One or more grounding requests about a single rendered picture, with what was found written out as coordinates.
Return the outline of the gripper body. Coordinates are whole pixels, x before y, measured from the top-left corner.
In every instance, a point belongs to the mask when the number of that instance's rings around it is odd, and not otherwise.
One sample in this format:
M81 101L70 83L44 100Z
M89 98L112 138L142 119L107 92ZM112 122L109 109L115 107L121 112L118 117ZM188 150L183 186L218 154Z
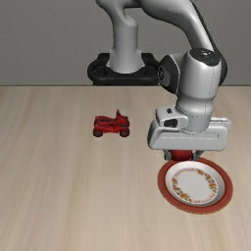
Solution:
M155 112L147 143L154 150L221 151L226 147L229 128L227 118L192 119L175 107L161 107Z

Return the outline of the red tomato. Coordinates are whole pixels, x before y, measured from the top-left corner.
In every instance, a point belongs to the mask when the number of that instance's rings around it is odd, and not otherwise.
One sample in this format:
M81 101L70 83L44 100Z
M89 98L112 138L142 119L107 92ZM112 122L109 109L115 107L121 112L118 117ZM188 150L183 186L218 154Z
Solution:
M174 161L183 162L191 158L192 152L189 150L172 150L171 155Z

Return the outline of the red-rimmed white plate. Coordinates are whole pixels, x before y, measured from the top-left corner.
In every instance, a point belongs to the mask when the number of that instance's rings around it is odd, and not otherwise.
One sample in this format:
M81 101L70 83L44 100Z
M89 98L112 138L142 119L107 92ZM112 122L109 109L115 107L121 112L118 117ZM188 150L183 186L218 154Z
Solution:
M204 158L167 162L159 170L158 187L170 204L200 215L220 211L233 194L232 181L226 171Z

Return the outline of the red toy car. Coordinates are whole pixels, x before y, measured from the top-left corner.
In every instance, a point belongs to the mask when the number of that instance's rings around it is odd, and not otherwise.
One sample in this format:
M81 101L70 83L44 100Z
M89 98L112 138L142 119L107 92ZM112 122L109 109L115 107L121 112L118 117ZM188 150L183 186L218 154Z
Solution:
M104 133L118 133L121 137L129 136L129 120L117 111L114 118L96 116L94 120L93 135L101 137Z

